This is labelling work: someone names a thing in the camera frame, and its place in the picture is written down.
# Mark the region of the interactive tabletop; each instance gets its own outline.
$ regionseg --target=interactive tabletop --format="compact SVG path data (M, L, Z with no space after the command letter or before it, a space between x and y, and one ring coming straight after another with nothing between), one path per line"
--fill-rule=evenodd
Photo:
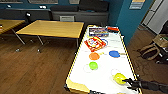
M92 27L87 28L66 79L69 90L86 94L91 92L94 94L138 94L138 91L127 88L130 86L128 83L117 82L118 78L115 78L118 73L125 78L135 79L120 32L108 33L109 35L105 37L94 37L89 36L89 28ZM86 45L86 41L91 38L98 38L106 45L93 51Z

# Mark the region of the wall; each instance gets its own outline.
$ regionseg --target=wall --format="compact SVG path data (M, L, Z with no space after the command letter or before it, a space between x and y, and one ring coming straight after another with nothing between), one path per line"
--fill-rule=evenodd
M39 5L46 5L49 9L53 4L30 4L27 0L21 0L21 4L10 4L15 9L39 9ZM129 10L132 0L104 0L110 2L109 24L118 26L124 42L128 45L131 37L143 19L153 0L146 0L141 10ZM70 5L69 0L59 0L58 5ZM0 9L7 8L7 4L0 4Z
M116 26L119 27L121 34L125 36L124 42L126 45L129 44L131 37L145 16L145 13L149 9L153 0L145 0L143 7L140 10L130 10L129 6L131 2L132 0L124 0L116 22Z

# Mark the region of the paper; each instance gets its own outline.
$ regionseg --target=paper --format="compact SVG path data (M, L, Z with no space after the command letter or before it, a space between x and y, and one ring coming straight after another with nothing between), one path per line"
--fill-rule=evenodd
M145 0L132 0L132 2L145 2Z
M80 0L69 0L70 4L79 4Z

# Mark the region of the wooden table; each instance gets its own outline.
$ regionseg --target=wooden table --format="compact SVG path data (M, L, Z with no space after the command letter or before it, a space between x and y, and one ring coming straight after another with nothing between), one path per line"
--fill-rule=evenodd
M82 22L60 22L60 21L44 21L37 20L25 28L16 32L17 34L37 35L41 44L43 41L40 36L67 37L76 38L78 46L78 38L83 28Z
M101 39L107 40L108 45L95 51L97 53L104 53L98 60L91 60L89 58L91 51L84 43L84 41L89 39L89 28L90 27L86 30L78 53L69 71L65 88L71 92L80 94L138 94L138 91L127 88L130 86L128 83L120 85L113 80L112 75L114 75L116 71L122 73L126 78L135 79L134 70L120 32L117 34L109 33L108 37L100 37ZM125 54L114 58L109 55L109 52L112 50ZM98 64L96 70L89 68L89 63L92 61Z
M25 42L16 34L16 31L13 29L24 22L24 20L0 20L0 24L2 25L2 30L0 30L0 34L5 33L8 30L12 30L14 34L19 38L19 40L23 44L25 44Z

